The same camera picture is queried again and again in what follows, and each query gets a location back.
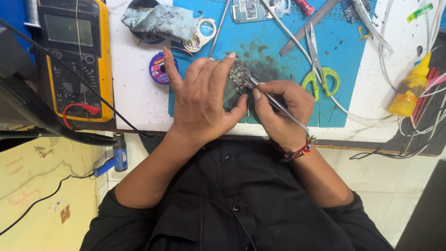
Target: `yellow wall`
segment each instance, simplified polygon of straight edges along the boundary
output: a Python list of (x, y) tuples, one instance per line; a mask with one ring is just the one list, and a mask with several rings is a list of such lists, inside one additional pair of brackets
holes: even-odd
[[(61, 179), (70, 174), (84, 176), (103, 158), (103, 147), (65, 138), (39, 138), (1, 152), (0, 231), (34, 201), (52, 194)], [(96, 180), (69, 178), (57, 194), (36, 204), (0, 236), (0, 250), (78, 251), (98, 204)], [(67, 205), (70, 217), (62, 224), (60, 213)]]

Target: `green label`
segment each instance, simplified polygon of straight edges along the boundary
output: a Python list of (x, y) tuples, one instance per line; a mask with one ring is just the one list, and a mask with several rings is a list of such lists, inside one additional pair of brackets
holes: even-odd
[(414, 13), (410, 14), (407, 17), (407, 22), (410, 23), (412, 22), (412, 20), (414, 20), (415, 18), (421, 16), (422, 14), (426, 13), (428, 10), (432, 10), (434, 8), (434, 5), (432, 3), (421, 7), (420, 9), (416, 10)]

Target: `yellow-green scissor handle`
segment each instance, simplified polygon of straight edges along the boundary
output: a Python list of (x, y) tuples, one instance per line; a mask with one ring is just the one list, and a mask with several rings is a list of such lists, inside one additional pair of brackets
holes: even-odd
[[(327, 76), (332, 76), (336, 80), (336, 85), (334, 86), (334, 90), (330, 92), (327, 85)], [(328, 97), (333, 96), (339, 90), (339, 86), (341, 85), (341, 79), (337, 72), (335, 72), (331, 68), (323, 67), (322, 68), (322, 77), (324, 78), (324, 83), (322, 84), (322, 89), (325, 90), (325, 93)]]
[(302, 82), (302, 88), (305, 89), (306, 85), (309, 82), (312, 82), (312, 84), (313, 84), (314, 101), (318, 101), (319, 100), (319, 87), (318, 87), (318, 83), (316, 82), (316, 73), (314, 73), (314, 71), (311, 71), (305, 77), (304, 81)]

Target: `black shirt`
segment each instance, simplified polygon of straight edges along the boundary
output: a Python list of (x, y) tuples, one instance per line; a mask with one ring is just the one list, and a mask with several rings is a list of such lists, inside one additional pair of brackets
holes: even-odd
[(244, 228), (258, 251), (393, 250), (354, 196), (323, 209), (269, 144), (214, 141), (153, 209), (126, 208), (110, 190), (81, 250), (254, 250)]

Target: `hand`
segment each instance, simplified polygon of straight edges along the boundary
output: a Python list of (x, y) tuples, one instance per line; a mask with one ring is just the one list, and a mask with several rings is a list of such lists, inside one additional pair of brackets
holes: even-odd
[(243, 94), (230, 113), (223, 109), (223, 91), (235, 53), (221, 61), (195, 60), (187, 68), (184, 80), (178, 74), (172, 53), (166, 47), (163, 53), (170, 86), (175, 93), (174, 122), (168, 134), (199, 149), (234, 128), (245, 115), (248, 100), (248, 95)]
[(281, 147), (293, 152), (300, 150), (306, 143), (305, 130), (284, 113), (274, 113), (263, 92), (281, 94), (288, 110), (304, 125), (308, 125), (313, 114), (314, 97), (300, 85), (288, 80), (259, 83), (254, 90), (256, 112), (266, 133)]

